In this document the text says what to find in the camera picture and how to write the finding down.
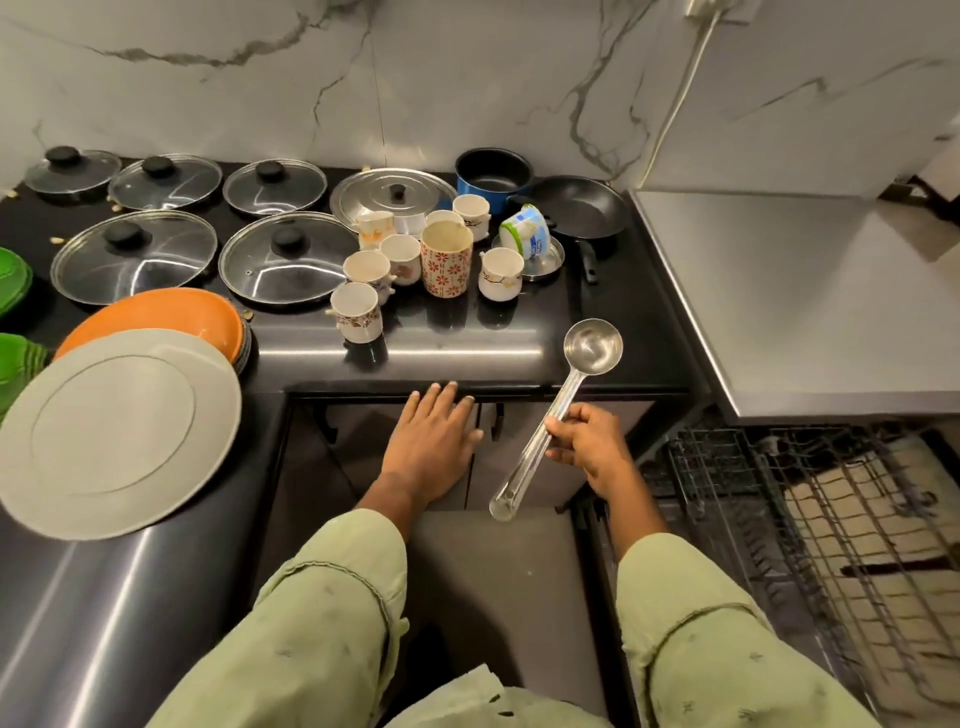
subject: stainless steel ladle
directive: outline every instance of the stainless steel ladle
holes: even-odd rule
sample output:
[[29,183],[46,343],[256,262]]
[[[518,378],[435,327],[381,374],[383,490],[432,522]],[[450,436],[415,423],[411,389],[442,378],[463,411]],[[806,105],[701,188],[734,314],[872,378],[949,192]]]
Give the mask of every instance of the stainless steel ladle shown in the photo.
[[606,374],[619,363],[622,355],[623,337],[613,324],[602,319],[585,319],[570,327],[564,337],[564,356],[570,365],[570,374],[527,447],[523,449],[514,471],[510,473],[499,493],[491,499],[491,516],[498,521],[511,521],[516,515],[523,494],[526,493],[550,444],[550,433],[546,431],[544,423],[546,418],[556,417],[562,420],[584,379]]

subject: dishwasher rack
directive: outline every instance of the dishwasher rack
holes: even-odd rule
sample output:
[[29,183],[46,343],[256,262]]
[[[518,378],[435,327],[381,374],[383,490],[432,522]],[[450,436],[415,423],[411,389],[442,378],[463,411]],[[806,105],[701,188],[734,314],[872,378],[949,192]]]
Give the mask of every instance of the dishwasher rack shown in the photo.
[[663,472],[690,540],[890,726],[960,717],[960,488],[905,425],[691,428]]

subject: marble wall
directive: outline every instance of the marble wall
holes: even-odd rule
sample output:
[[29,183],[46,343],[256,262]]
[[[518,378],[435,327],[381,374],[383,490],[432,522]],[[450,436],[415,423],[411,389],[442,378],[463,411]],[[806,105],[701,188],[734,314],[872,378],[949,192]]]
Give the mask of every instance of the marble wall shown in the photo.
[[[685,0],[8,0],[0,184],[50,145],[448,170],[516,149],[635,184]],[[721,26],[648,187],[865,194],[960,109],[953,0],[765,0]]]

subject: electrical outlet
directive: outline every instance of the electrical outlet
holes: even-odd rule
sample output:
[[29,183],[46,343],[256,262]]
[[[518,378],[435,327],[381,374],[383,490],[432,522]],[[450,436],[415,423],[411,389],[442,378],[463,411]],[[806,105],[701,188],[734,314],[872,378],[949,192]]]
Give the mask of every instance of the electrical outlet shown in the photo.
[[690,0],[686,7],[687,17],[710,17],[717,9],[727,11],[722,22],[749,25],[754,22],[763,0]]

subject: red floral cup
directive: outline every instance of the red floral cup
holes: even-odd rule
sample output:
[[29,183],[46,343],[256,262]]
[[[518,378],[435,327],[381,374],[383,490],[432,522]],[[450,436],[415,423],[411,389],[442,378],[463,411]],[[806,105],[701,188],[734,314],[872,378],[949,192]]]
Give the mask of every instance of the red floral cup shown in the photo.
[[420,261],[427,293],[452,299],[467,292],[473,234],[459,223],[443,220],[423,229]]

